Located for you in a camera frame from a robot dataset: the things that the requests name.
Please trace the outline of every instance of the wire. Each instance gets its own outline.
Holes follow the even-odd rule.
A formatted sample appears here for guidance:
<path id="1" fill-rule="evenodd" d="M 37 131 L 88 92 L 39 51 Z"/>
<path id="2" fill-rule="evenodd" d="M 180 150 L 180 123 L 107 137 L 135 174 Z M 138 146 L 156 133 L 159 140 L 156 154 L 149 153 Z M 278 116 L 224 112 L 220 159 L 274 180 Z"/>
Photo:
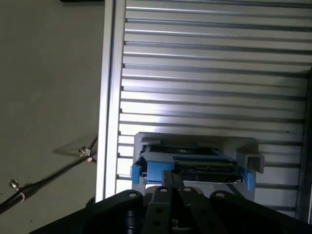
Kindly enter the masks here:
<path id="1" fill-rule="evenodd" d="M 91 142 L 90 146 L 89 146 L 89 150 L 92 150 L 93 147 L 95 146 L 96 142 L 98 141 L 98 136 L 96 136 L 93 141 Z"/>
<path id="2" fill-rule="evenodd" d="M 77 159 L 74 162 L 69 163 L 68 165 L 62 167 L 61 169 L 57 170 L 50 176 L 36 182 L 33 184 L 25 185 L 24 187 L 20 188 L 17 192 L 15 192 L 11 197 L 6 199 L 3 203 L 0 204 L 0 214 L 7 211 L 17 203 L 24 201 L 25 199 L 31 197 L 33 194 L 35 194 L 38 190 L 43 188 L 44 186 L 48 185 L 64 173 L 68 172 L 70 169 L 74 168 L 75 166 L 78 166 L 82 162 L 86 161 L 88 158 L 94 156 L 97 152 L 92 152 L 92 149 L 94 148 L 96 142 L 98 140 L 98 137 L 96 136 L 93 141 L 91 142 L 89 146 L 89 150 L 91 150 L 91 153 L 89 156 L 83 156 L 79 159 Z"/>
<path id="3" fill-rule="evenodd" d="M 79 158 L 78 160 L 66 165 L 65 167 L 59 169 L 58 171 L 54 172 L 52 175 L 48 176 L 45 179 L 42 179 L 36 183 L 25 185 L 24 187 L 20 188 L 16 193 L 14 193 L 11 197 L 9 197 L 7 200 L 5 200 L 3 203 L 0 204 L 0 210 L 4 209 L 5 206 L 7 206 L 9 203 L 14 202 L 14 200 L 20 196 L 21 193 L 24 191 L 30 191 L 31 193 L 36 193 L 39 189 L 46 186 L 47 184 L 51 183 L 73 167 L 81 164 L 88 158 L 92 157 L 95 153 L 92 153 L 90 156 L 84 156 L 82 158 Z"/>

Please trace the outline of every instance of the blue plastic bracket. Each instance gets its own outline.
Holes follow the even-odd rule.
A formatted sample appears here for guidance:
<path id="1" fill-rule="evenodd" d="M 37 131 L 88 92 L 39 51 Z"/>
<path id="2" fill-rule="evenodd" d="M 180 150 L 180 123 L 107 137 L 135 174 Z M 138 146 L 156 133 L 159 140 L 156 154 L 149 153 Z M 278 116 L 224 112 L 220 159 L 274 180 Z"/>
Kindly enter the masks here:
<path id="1" fill-rule="evenodd" d="M 138 184 L 140 180 L 140 170 L 141 167 L 138 165 L 132 165 L 130 175 L 131 175 L 131 181 L 133 184 Z"/>

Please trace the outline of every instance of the concrete floor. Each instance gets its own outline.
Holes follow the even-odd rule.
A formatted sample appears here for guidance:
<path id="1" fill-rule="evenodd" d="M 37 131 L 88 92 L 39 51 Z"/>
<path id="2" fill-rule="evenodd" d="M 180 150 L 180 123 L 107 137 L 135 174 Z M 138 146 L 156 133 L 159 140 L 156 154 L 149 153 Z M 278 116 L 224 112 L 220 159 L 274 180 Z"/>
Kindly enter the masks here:
<path id="1" fill-rule="evenodd" d="M 0 15 L 2 202 L 10 179 L 38 181 L 75 159 L 53 150 L 96 134 L 104 4 L 6 0 Z M 95 176 L 95 164 L 79 165 L 2 214 L 0 233 L 26 234 L 82 209 Z"/>

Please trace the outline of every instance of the metal clip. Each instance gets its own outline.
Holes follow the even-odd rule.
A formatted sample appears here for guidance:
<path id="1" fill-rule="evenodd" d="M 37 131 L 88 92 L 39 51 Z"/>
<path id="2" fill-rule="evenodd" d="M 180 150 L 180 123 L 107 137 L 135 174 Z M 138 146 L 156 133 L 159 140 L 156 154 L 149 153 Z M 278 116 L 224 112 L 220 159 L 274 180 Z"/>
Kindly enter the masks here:
<path id="1" fill-rule="evenodd" d="M 83 157 L 83 156 L 87 157 L 87 156 L 90 156 L 90 154 L 91 154 L 91 150 L 87 149 L 85 146 L 81 147 L 81 148 L 79 149 L 79 152 L 82 153 L 82 154 L 80 155 L 80 157 Z M 87 161 L 88 161 L 88 162 L 92 162 L 92 157 L 89 157 L 89 158 L 87 159 Z"/>

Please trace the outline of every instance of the slotted aluminum panel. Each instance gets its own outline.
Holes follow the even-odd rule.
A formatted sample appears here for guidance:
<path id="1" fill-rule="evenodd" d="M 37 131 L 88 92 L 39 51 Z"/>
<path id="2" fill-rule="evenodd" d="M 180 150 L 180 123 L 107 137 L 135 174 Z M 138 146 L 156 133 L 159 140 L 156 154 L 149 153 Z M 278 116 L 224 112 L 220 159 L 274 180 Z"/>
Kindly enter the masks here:
<path id="1" fill-rule="evenodd" d="M 312 64 L 312 5 L 307 0 L 115 4 L 108 135 L 102 141 L 106 151 L 100 152 L 106 155 L 105 197 L 131 186 L 138 132 L 254 137 L 266 160 L 255 201 L 294 216 Z"/>

